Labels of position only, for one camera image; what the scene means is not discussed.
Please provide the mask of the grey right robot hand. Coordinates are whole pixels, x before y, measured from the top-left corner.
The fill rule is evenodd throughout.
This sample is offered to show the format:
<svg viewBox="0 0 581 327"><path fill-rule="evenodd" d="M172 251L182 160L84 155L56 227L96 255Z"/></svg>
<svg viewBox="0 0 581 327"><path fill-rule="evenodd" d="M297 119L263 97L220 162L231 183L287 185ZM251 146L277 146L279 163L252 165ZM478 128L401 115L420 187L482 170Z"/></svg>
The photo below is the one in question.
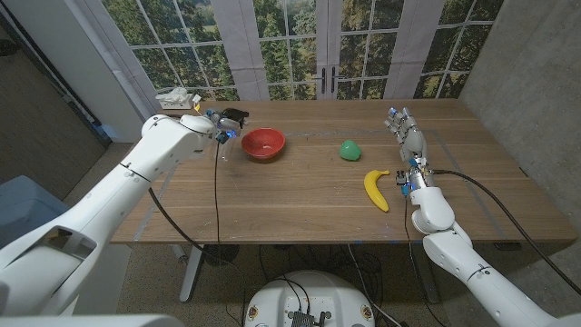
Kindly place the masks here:
<svg viewBox="0 0 581 327"><path fill-rule="evenodd" d="M433 186L433 178L428 168L427 141L408 108L404 107L400 112L391 107L384 124L395 135L400 146L400 158L407 165L407 170L399 171L396 178L397 184L406 188L403 193Z"/></svg>

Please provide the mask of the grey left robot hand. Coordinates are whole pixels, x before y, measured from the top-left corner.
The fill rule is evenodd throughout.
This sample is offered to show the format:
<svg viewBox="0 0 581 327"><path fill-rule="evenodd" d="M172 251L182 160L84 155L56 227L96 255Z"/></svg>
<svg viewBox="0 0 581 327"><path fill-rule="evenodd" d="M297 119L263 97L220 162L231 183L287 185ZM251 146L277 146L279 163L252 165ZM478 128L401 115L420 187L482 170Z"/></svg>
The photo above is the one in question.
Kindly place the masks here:
<svg viewBox="0 0 581 327"><path fill-rule="evenodd" d="M240 134L244 120L249 116L247 112L235 108L226 108L222 111L206 110L206 116L216 125L215 139L225 144Z"/></svg>

